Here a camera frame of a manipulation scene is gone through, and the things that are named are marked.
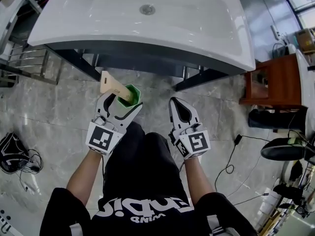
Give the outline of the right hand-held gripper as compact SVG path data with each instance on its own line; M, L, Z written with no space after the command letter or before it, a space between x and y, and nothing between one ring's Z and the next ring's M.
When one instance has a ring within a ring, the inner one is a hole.
M177 97L170 98L168 107L173 125L169 137L183 159L192 159L210 150L208 131L201 122L198 123L196 109Z

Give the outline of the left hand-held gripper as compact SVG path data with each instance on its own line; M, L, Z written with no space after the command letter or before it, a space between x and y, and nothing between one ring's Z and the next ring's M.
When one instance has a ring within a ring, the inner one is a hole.
M111 92L104 93L97 101L95 112L99 113L90 122L85 144L89 149L105 156L110 156L143 107L143 103L127 108L122 117L110 114L109 107L116 95Z

